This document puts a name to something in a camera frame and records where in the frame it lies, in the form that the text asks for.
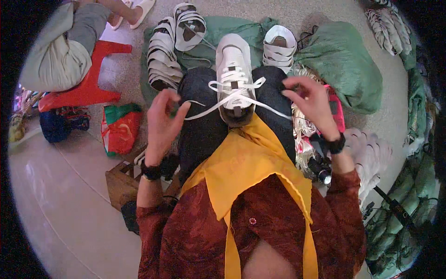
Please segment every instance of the wrist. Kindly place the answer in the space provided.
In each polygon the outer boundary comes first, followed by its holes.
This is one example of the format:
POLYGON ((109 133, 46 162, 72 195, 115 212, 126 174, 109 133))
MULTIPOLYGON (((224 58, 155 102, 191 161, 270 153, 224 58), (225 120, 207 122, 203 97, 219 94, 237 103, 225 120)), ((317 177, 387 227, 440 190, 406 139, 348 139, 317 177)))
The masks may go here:
POLYGON ((334 120, 330 126, 325 128, 324 130, 320 130, 320 132, 324 136, 324 139, 329 142, 334 142, 341 138, 341 133, 339 132, 338 127, 334 120))
POLYGON ((158 155, 156 152, 149 150, 149 148, 145 151, 144 164, 146 167, 157 167, 161 165, 161 161, 163 160, 163 155, 158 155))
POLYGON ((335 142, 341 138, 341 133, 336 130, 330 133, 323 133, 324 139, 326 139, 329 142, 335 142))

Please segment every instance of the red plastic stool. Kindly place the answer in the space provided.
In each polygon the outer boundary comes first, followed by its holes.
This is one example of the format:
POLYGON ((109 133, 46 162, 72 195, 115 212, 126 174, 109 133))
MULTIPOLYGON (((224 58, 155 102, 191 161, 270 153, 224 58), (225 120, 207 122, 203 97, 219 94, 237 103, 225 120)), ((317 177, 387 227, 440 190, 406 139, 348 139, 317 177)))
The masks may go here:
POLYGON ((51 92, 39 101, 39 111, 47 112, 52 108, 64 106, 88 106, 119 101, 121 94, 102 90, 98 87, 99 71, 102 60, 112 53, 131 53, 132 45, 116 42, 97 41, 91 56, 91 68, 79 85, 63 92, 51 92))

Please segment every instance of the brown patterned shirt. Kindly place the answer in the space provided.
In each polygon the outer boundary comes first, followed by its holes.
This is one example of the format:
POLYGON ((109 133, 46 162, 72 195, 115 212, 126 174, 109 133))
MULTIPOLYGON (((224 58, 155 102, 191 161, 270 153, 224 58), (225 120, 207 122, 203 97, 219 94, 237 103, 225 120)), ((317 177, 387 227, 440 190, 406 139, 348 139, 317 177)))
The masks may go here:
MULTIPOLYGON (((311 218, 319 278, 353 278, 365 258, 355 171, 333 174, 324 198, 311 191, 311 218)), ((227 226, 217 221, 206 182, 187 191, 173 211, 137 208, 142 241, 138 278, 224 278, 227 226)), ((240 194, 231 208, 233 235, 243 269, 260 239, 302 278, 305 219, 276 175, 240 194)))

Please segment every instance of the gray pants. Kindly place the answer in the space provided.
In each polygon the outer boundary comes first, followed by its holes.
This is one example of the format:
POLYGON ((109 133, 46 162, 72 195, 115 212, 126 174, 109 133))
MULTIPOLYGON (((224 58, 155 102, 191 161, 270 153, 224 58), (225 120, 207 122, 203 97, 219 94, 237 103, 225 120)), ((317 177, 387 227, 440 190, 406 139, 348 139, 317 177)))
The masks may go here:
POLYGON ((101 37, 111 11, 98 3, 86 4, 74 13, 73 27, 67 31, 67 39, 82 44, 88 53, 93 53, 101 37))

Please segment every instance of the person's leg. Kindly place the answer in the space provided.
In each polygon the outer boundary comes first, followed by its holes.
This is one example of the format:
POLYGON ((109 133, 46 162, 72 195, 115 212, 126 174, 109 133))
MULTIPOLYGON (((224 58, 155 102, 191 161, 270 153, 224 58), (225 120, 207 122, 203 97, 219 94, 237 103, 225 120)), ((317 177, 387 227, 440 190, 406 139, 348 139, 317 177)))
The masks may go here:
POLYGON ((68 30, 67 39, 79 42, 91 55, 110 13, 108 8, 98 3, 82 5, 74 13, 73 27, 68 30))
POLYGON ((105 7, 109 8, 113 13, 116 13, 117 15, 113 14, 111 15, 111 18, 109 20, 109 23, 112 26, 115 26, 119 20, 119 17, 123 17, 125 20, 127 20, 131 25, 136 24, 139 20, 139 18, 142 16, 142 8, 136 7, 133 9, 130 9, 127 7, 122 0, 97 0, 99 4, 104 5, 105 7))
MULTIPOLYGON (((217 94, 208 86, 212 80, 217 80, 216 72, 208 68, 191 69, 183 77, 178 86, 180 105, 188 100, 206 105, 192 103, 187 117, 204 112, 217 103, 217 94)), ((228 127, 217 109, 198 119, 184 121, 178 143, 181 185, 199 164, 212 155, 227 134, 228 127)))
MULTIPOLYGON (((274 66, 262 66, 252 71, 252 80, 256 81, 261 77, 265 77, 266 81, 260 88, 256 89, 257 101, 291 116, 291 100, 282 95, 282 90, 285 89, 282 80, 286 79, 286 74, 274 66)), ((255 112, 276 134, 288 157, 295 163, 296 149, 293 122, 260 106, 256 106, 255 112)))

